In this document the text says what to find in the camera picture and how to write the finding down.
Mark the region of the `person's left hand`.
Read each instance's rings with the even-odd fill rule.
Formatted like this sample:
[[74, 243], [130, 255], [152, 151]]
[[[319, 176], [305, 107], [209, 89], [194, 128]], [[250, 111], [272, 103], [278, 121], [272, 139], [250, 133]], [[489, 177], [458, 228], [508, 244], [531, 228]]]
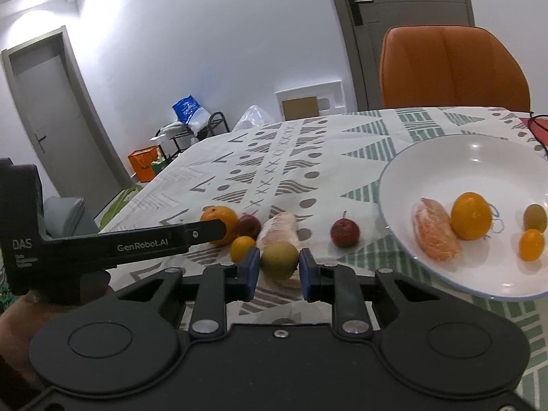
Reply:
[[1, 400], [8, 406], [21, 407], [43, 391], [30, 363], [30, 342], [49, 321], [77, 308], [45, 302], [31, 290], [1, 314]]

